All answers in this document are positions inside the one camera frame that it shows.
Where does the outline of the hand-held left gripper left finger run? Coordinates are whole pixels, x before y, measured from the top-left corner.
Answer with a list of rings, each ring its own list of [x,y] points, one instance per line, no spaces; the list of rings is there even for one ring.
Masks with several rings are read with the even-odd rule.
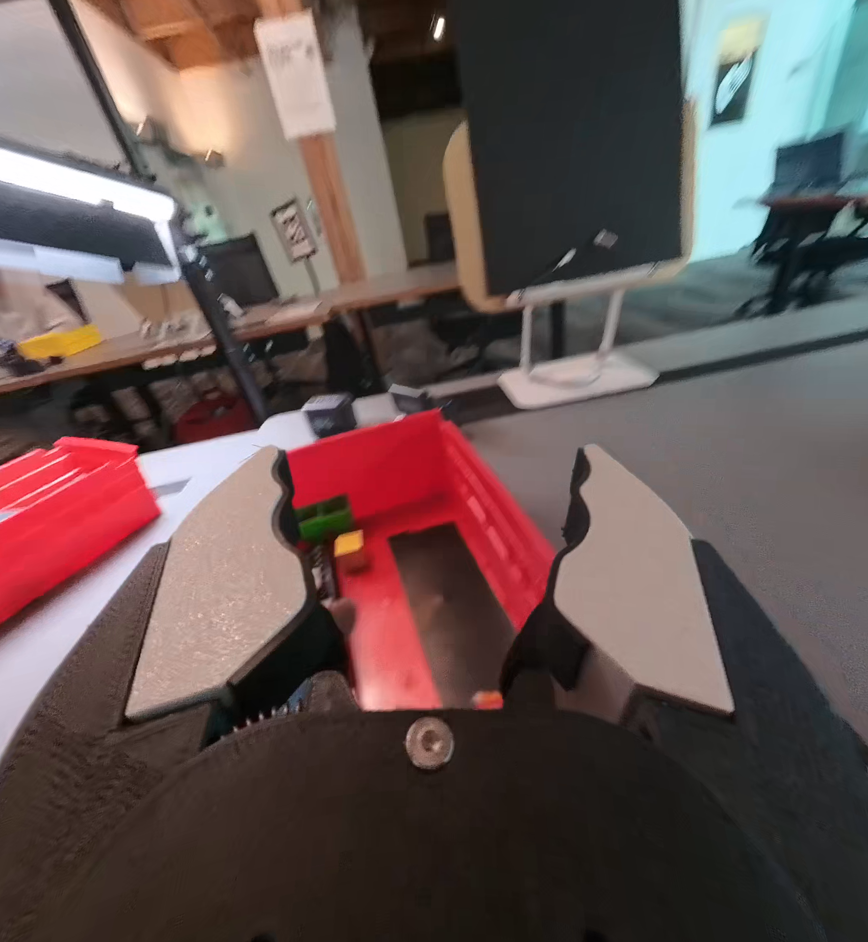
[[[314,611],[294,538],[287,455],[258,448],[182,520],[143,635],[123,718],[141,724],[200,704],[239,710],[238,689]]]

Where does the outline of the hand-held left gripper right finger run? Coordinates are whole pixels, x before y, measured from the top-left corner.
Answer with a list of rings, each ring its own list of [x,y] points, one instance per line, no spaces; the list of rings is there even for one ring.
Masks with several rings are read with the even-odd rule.
[[[558,704],[629,722],[646,701],[726,720],[735,704],[693,547],[681,518],[598,445],[576,455],[569,512],[578,533],[552,579],[555,613],[587,643]]]

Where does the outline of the red plastic bin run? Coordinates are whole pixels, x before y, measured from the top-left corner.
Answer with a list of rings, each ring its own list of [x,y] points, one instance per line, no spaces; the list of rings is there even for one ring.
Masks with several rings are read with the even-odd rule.
[[[555,552],[460,428],[428,412],[296,448],[289,465],[295,507],[345,494],[364,532],[368,566],[336,565],[362,708],[469,709],[499,690]]]
[[[160,513],[135,445],[61,438],[0,466],[0,626]]]

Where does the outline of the green plastic block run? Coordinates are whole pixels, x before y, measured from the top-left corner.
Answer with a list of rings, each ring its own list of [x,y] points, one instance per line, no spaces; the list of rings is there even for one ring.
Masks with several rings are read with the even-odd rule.
[[[299,542],[317,546],[334,541],[356,528],[349,498],[345,494],[295,507]]]

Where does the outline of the red bag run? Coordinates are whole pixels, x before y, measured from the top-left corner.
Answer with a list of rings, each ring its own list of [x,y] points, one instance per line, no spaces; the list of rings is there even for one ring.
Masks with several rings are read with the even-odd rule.
[[[221,394],[188,406],[172,426],[177,445],[189,445],[255,430],[252,412],[239,396]]]

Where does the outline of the white stand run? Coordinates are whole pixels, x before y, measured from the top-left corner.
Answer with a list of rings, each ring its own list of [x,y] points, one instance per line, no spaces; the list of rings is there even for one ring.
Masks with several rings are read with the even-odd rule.
[[[593,353],[538,365],[532,359],[534,307],[524,307],[519,364],[497,379],[515,409],[537,411],[648,389],[657,382],[656,370],[616,350],[625,293],[620,288],[609,294],[602,341]]]

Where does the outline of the black tripod stand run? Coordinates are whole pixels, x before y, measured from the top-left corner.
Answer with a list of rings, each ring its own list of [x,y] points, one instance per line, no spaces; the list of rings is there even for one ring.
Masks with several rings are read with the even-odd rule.
[[[192,236],[175,221],[170,224],[170,236],[182,276],[224,355],[239,392],[249,407],[255,427],[259,428],[269,418],[270,411],[254,376],[252,363],[230,326],[212,263],[205,250],[197,246]]]

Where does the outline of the yellow plastic bin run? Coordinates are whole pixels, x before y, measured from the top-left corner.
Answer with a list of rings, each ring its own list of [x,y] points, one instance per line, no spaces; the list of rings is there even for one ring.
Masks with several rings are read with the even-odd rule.
[[[21,340],[16,348],[20,356],[27,360],[64,360],[99,346],[102,340],[97,326],[85,324],[68,331],[55,331]]]

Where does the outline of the black monitor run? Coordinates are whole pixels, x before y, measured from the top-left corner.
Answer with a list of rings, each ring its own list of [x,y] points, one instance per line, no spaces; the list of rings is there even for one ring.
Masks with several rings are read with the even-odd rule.
[[[253,233],[202,246],[218,288],[243,309],[276,301],[280,291]]]

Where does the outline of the wooden desk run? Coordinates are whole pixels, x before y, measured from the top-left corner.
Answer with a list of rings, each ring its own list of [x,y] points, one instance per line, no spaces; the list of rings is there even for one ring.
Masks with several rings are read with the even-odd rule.
[[[837,272],[868,261],[868,192],[807,191],[761,204],[767,215],[751,256],[773,274],[758,315],[822,302]]]
[[[412,305],[459,287],[454,263],[422,265],[323,291],[310,298],[256,305],[239,321],[234,334],[239,345],[246,345],[253,340],[322,326],[337,315],[364,313],[387,304]],[[0,372],[0,395],[154,361],[166,366],[181,359],[210,355],[219,347],[211,333],[163,340],[129,334],[104,340],[39,373],[15,377]]]

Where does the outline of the small framed sign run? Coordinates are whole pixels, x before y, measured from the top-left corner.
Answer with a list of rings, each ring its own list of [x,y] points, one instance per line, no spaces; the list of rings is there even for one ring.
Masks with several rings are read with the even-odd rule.
[[[274,207],[268,216],[291,265],[310,260],[318,253],[317,239],[298,198]]]

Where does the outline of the studio light panel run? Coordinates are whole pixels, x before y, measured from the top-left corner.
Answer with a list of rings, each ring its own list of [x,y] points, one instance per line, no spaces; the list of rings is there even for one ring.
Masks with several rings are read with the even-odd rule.
[[[0,136],[0,269],[147,287],[181,280],[169,194]]]

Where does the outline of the black wooden-edged board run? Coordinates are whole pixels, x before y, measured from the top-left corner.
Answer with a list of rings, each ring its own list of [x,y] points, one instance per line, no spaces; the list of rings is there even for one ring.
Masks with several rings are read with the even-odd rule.
[[[444,154],[464,299],[483,313],[661,285],[694,241],[677,1],[459,1],[466,124]]]

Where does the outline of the white paper notice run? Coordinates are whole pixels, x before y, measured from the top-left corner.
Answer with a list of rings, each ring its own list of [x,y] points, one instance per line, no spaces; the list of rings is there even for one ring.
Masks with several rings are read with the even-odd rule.
[[[333,134],[335,111],[311,12],[261,18],[254,36],[284,137]]]

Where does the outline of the black wall poster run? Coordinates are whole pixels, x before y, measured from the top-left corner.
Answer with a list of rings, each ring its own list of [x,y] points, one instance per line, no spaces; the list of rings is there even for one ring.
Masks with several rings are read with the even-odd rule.
[[[710,127],[741,123],[757,58],[766,34],[767,18],[750,16],[728,23],[719,35]]]

